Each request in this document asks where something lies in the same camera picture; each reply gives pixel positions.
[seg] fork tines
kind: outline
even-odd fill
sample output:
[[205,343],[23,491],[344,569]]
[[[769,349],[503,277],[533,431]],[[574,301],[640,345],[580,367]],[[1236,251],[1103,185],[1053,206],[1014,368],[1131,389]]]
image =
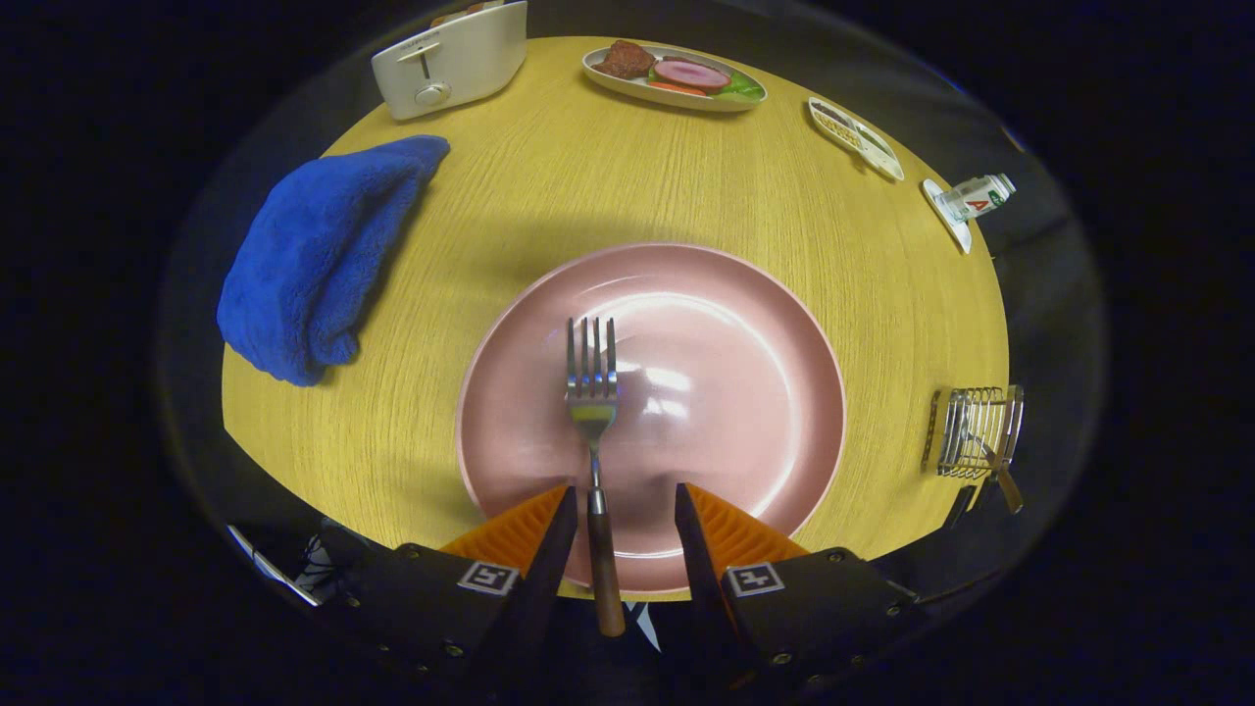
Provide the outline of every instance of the fork tines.
[[592,319],[592,369],[589,369],[589,317],[580,326],[581,355],[580,366],[575,362],[575,319],[566,320],[566,394],[567,398],[597,399],[614,398],[619,394],[619,374],[615,371],[615,320],[606,319],[606,366],[601,369],[601,319]]

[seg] toaster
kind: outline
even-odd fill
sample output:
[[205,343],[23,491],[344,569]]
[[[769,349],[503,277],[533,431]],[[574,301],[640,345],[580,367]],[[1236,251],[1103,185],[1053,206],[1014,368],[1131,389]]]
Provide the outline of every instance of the toaster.
[[472,6],[375,54],[370,68],[394,119],[491,95],[527,55],[527,1]]

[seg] small bottle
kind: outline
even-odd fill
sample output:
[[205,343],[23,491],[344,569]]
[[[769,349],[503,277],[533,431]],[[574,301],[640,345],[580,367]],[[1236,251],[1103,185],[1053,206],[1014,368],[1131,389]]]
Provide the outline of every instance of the small bottle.
[[932,198],[943,213],[954,221],[970,221],[1001,206],[1015,193],[1015,184],[1007,174],[985,174],[969,178],[950,191]]

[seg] wooden fork handle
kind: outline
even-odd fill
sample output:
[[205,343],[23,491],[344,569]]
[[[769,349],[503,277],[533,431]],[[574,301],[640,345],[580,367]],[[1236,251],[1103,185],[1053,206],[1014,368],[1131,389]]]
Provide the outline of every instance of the wooden fork handle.
[[1007,509],[1013,515],[1024,509],[1024,497],[1019,494],[1019,487],[1015,485],[1007,469],[998,472],[998,488],[1003,490],[1003,498],[1007,499]]
[[[596,489],[592,493],[601,493]],[[592,598],[597,608],[597,627],[606,637],[624,633],[624,604],[619,597],[619,573],[615,571],[615,545],[610,537],[610,513],[601,502],[601,513],[589,513],[589,554],[592,559]]]

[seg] yellow wooden table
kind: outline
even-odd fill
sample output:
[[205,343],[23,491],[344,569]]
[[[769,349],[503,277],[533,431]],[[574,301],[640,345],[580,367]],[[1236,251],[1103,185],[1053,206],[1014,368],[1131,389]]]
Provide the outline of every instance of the yellow wooden table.
[[[932,169],[886,135],[906,181],[881,177],[811,124],[812,92],[767,71],[723,59],[769,92],[747,113],[689,112],[595,85],[580,58],[611,41],[532,39],[501,93],[404,123],[380,105],[326,150],[413,134],[452,144],[388,266],[358,359],[301,389],[228,346],[227,433],[353,530],[388,547],[441,547],[484,520],[462,485],[453,428],[462,379],[494,317],[586,252],[694,242],[783,281],[841,365],[847,446],[794,540],[873,558],[940,527],[960,484],[920,469],[932,393],[1005,386],[1008,376],[1001,293],[979,228],[964,256],[921,196],[924,178],[946,186]],[[840,95],[821,98],[841,105]],[[591,596],[567,583],[561,593]]]

